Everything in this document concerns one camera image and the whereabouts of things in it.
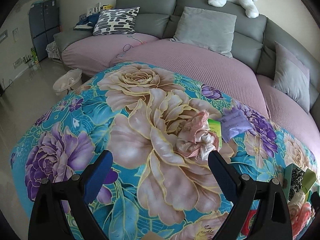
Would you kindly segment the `grey left throw pillow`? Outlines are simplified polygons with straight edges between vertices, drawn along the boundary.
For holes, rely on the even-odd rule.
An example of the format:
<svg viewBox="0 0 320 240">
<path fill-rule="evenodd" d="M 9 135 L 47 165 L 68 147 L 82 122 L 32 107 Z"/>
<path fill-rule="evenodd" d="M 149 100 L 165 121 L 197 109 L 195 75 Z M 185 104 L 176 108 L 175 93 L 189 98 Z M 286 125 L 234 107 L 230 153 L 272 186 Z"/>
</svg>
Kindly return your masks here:
<svg viewBox="0 0 320 240">
<path fill-rule="evenodd" d="M 185 7 L 171 40 L 232 58 L 235 23 L 236 16 L 232 14 Z"/>
</svg>

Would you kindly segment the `cream lace scrunchie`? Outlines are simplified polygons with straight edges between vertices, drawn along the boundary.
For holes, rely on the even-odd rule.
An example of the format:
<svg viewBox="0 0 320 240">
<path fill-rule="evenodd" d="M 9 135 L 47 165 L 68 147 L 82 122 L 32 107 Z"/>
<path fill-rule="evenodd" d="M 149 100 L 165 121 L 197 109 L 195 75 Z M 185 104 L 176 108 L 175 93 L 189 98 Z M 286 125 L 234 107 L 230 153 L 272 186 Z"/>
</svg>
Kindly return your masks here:
<svg viewBox="0 0 320 240">
<path fill-rule="evenodd" d="M 304 204 L 304 202 L 305 202 L 305 196 L 306 196 L 306 194 L 304 193 L 304 191 L 303 190 L 299 190 L 298 192 L 296 192 L 293 195 L 293 197 L 289 201 L 289 205 L 302 206 Z"/>
</svg>

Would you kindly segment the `red tape roll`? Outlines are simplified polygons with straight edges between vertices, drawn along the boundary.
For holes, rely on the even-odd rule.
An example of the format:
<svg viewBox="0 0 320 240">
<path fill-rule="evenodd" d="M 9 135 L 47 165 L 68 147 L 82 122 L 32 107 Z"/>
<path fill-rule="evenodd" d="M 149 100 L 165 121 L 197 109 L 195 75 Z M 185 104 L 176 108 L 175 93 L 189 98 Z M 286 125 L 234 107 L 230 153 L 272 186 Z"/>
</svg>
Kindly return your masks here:
<svg viewBox="0 0 320 240">
<path fill-rule="evenodd" d="M 246 218 L 246 220 L 242 226 L 242 229 L 241 229 L 242 235 L 244 235 L 246 237 L 249 235 L 249 232 L 250 232 L 250 229 L 251 229 L 252 224 L 254 222 L 256 213 L 257 213 L 257 210 L 250 210 L 249 211 L 247 218 Z"/>
</svg>

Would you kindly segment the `grey sofa with pink cover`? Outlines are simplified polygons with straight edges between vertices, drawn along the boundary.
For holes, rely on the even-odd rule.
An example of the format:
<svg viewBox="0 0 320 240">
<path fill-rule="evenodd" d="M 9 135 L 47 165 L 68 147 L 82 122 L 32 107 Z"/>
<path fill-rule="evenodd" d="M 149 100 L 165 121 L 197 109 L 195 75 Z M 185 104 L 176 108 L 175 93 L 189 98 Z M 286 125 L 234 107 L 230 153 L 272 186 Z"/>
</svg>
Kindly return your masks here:
<svg viewBox="0 0 320 240">
<path fill-rule="evenodd" d="M 219 89 L 269 117 L 319 155 L 319 62 L 290 34 L 264 15 L 245 16 L 242 7 L 207 0 L 116 0 L 116 8 L 139 7 L 135 34 L 98 35 L 69 30 L 54 36 L 66 67 L 87 76 L 120 62 L 139 61 L 177 72 Z M 172 42 L 183 9 L 201 8 L 236 16 L 232 58 Z M 310 111 L 272 87 L 281 44 L 310 73 Z"/>
</svg>

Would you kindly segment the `black white patterned pillow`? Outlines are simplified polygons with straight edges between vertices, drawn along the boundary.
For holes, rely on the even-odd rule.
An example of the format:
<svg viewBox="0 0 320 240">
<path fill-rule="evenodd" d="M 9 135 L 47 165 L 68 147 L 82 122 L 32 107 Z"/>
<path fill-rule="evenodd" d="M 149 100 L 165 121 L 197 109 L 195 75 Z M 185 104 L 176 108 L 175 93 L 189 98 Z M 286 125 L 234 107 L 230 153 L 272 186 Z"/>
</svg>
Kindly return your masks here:
<svg viewBox="0 0 320 240">
<path fill-rule="evenodd" d="M 93 29 L 93 36 L 134 34 L 140 7 L 102 10 Z"/>
</svg>

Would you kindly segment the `white round basket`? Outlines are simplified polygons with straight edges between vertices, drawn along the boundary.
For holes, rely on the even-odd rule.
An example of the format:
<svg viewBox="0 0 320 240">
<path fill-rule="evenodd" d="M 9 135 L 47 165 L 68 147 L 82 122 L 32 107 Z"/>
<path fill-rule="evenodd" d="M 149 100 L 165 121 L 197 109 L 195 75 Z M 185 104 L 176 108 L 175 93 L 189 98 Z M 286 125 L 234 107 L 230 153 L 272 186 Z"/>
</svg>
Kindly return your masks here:
<svg viewBox="0 0 320 240">
<path fill-rule="evenodd" d="M 57 96 L 66 96 L 82 85 L 82 70 L 72 69 L 58 78 L 53 84 L 53 91 Z"/>
</svg>

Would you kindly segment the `black white leopard scrunchie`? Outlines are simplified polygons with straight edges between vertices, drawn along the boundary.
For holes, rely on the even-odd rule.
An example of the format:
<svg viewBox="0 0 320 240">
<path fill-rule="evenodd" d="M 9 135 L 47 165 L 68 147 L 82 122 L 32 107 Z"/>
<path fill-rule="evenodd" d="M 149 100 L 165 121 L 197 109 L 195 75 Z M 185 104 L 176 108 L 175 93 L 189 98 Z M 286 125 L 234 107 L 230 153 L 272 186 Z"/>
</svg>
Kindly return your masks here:
<svg viewBox="0 0 320 240">
<path fill-rule="evenodd" d="M 304 171 L 300 168 L 294 168 L 291 172 L 291 182 L 288 200 L 290 201 L 293 195 L 302 188 L 302 179 Z"/>
</svg>

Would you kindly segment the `dark blue cabinet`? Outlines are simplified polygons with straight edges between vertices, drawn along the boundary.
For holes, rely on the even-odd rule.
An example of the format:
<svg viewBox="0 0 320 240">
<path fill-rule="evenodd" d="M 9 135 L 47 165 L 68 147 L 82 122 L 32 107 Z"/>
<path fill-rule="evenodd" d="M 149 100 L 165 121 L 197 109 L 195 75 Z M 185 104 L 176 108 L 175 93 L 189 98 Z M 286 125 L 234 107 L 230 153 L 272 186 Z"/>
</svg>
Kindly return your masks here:
<svg viewBox="0 0 320 240">
<path fill-rule="evenodd" d="M 48 57 L 47 45 L 60 32 L 59 7 L 57 0 L 39 1 L 29 10 L 31 40 L 39 61 Z"/>
</svg>

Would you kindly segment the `pink satin scrunchie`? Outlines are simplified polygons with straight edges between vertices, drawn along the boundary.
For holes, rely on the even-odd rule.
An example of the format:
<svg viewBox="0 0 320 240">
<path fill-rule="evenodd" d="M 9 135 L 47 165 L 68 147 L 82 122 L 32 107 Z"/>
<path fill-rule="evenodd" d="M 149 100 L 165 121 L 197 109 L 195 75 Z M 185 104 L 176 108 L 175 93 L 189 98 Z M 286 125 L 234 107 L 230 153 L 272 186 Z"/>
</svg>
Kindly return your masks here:
<svg viewBox="0 0 320 240">
<path fill-rule="evenodd" d="M 179 154 L 186 158 L 207 161 L 210 152 L 221 148 L 220 137 L 210 129 L 209 120 L 207 110 L 200 111 L 187 120 L 176 140 Z"/>
</svg>

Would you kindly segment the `grey pink right throw pillow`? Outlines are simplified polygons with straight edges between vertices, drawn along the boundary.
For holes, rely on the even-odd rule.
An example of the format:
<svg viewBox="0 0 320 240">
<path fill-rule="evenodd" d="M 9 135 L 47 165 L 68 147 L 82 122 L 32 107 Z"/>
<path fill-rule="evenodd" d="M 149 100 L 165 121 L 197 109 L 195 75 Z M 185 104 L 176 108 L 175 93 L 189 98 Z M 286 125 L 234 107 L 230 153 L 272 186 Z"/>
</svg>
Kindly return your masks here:
<svg viewBox="0 0 320 240">
<path fill-rule="evenodd" d="M 283 92 L 309 113 L 310 70 L 296 56 L 278 42 L 273 88 Z"/>
</svg>

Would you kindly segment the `lime green cloth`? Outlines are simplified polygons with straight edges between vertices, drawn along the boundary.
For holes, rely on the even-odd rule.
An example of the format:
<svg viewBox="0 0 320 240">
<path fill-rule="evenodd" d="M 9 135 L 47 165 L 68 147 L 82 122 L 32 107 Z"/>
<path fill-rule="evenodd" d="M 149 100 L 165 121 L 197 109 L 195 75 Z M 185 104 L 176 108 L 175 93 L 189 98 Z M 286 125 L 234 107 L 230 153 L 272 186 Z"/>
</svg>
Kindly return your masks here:
<svg viewBox="0 0 320 240">
<path fill-rule="evenodd" d="M 311 169 L 307 168 L 303 174 L 302 188 L 304 194 L 307 194 L 317 180 L 317 175 Z"/>
</svg>

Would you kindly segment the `floral blue purple blanket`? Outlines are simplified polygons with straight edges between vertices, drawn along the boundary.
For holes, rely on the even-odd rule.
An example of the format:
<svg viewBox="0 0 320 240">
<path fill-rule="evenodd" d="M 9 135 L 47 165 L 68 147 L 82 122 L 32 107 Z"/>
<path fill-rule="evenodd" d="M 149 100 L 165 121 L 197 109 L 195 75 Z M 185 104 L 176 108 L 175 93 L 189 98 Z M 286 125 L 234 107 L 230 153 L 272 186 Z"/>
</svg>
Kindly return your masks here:
<svg viewBox="0 0 320 240">
<path fill-rule="evenodd" d="M 30 211 L 41 180 L 81 173 L 103 150 L 113 166 L 90 210 L 110 239 L 139 239 L 150 230 L 166 239 L 208 239 L 232 204 L 200 154 L 176 145 L 198 114 L 218 120 L 241 111 L 249 130 L 223 142 L 224 159 L 259 181 L 283 179 L 285 167 L 317 171 L 314 154 L 250 107 L 181 74 L 136 62 L 100 72 L 40 117 L 12 150 L 16 190 Z"/>
</svg>

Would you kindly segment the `pink fluffy towel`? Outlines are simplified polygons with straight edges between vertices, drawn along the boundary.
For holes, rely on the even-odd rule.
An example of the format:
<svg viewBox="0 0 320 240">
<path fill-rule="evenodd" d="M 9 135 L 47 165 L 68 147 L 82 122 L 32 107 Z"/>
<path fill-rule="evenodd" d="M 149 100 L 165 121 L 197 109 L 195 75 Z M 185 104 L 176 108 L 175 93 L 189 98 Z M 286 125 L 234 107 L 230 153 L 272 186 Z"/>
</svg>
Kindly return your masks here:
<svg viewBox="0 0 320 240">
<path fill-rule="evenodd" d="M 302 204 L 291 200 L 288 203 L 288 208 L 291 219 L 292 239 L 296 239 L 312 216 L 312 206 L 309 202 Z"/>
</svg>

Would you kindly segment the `teal shallow cardboard tray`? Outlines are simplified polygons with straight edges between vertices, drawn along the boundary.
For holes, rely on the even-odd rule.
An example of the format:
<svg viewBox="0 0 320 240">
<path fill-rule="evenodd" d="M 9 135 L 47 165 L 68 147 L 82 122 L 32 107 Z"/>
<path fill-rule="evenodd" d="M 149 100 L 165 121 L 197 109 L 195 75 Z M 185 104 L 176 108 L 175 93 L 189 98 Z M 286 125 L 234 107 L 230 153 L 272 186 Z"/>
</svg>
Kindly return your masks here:
<svg viewBox="0 0 320 240">
<path fill-rule="evenodd" d="M 283 192 L 287 202 L 300 190 L 305 194 L 305 201 L 309 201 L 314 192 L 319 193 L 317 175 L 309 168 L 303 171 L 295 164 L 290 164 L 285 168 L 283 180 Z"/>
</svg>

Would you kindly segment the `blue book on sofa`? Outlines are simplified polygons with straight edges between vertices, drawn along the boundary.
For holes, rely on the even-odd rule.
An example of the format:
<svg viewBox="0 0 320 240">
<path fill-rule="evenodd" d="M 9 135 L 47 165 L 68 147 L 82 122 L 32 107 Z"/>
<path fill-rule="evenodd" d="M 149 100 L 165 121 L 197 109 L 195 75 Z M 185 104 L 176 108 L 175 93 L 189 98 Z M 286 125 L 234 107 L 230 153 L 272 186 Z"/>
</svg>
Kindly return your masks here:
<svg viewBox="0 0 320 240">
<path fill-rule="evenodd" d="M 74 30 L 93 30 L 95 27 L 98 19 L 99 19 L 99 13 L 97 14 L 91 14 L 87 16 L 86 18 L 80 20 L 75 27 Z"/>
</svg>

